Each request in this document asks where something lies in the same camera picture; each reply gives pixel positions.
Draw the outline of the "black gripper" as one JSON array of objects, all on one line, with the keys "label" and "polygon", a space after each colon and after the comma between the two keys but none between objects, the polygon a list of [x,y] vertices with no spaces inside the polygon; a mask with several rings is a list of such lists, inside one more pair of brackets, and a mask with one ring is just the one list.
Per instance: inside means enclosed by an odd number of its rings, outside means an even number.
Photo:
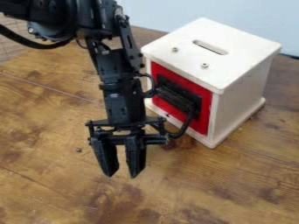
[{"label": "black gripper", "polygon": [[165,144],[164,118],[145,115],[140,80],[100,84],[106,119],[86,122],[92,146],[102,173],[112,177],[118,169],[117,144],[125,144],[125,162],[133,179],[145,168],[145,144]]}]

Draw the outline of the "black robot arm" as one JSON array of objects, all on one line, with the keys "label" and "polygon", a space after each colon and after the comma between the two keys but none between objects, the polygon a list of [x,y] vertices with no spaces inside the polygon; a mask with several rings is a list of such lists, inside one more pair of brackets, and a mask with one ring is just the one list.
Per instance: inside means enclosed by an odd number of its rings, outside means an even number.
[{"label": "black robot arm", "polygon": [[141,89],[142,54],[132,37],[129,17],[114,0],[0,0],[0,12],[28,22],[38,44],[0,25],[0,34],[34,49],[54,49],[84,39],[101,81],[106,119],[86,122],[88,144],[101,171],[118,169],[117,146],[125,147],[129,175],[145,168],[146,146],[165,144],[165,119],[145,114],[145,99],[154,95]]}]

